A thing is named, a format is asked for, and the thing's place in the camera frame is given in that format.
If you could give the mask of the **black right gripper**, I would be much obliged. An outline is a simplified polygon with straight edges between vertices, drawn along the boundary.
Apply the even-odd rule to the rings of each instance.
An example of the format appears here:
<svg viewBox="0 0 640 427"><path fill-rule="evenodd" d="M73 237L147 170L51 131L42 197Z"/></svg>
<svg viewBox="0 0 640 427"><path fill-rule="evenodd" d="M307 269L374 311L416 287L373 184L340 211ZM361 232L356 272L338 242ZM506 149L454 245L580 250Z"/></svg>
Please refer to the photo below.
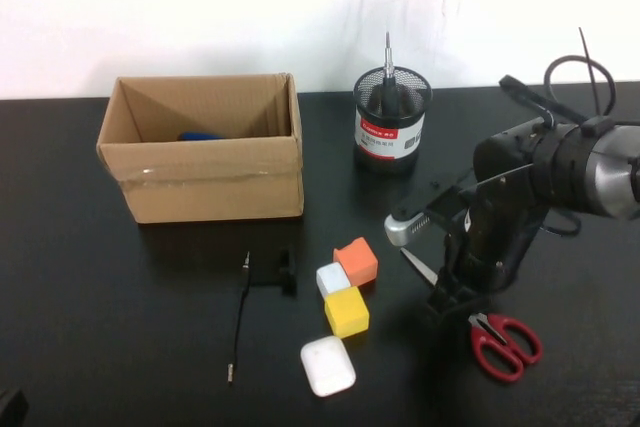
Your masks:
<svg viewBox="0 0 640 427"><path fill-rule="evenodd" d="M462 308L469 315L492 305L508 288L544 222L530 168L496 174L460 191L464 215L454 222L445 250L443 283L427 298L428 313L442 320Z"/></svg>

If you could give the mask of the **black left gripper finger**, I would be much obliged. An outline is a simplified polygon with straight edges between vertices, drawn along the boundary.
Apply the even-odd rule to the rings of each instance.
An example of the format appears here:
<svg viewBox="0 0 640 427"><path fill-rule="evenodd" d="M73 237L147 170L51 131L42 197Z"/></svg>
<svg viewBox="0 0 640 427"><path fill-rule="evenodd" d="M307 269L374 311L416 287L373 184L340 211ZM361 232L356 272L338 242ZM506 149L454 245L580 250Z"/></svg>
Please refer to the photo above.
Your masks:
<svg viewBox="0 0 640 427"><path fill-rule="evenodd" d="M21 389L3 389L0 395L0 427L22 427L28 401Z"/></svg>

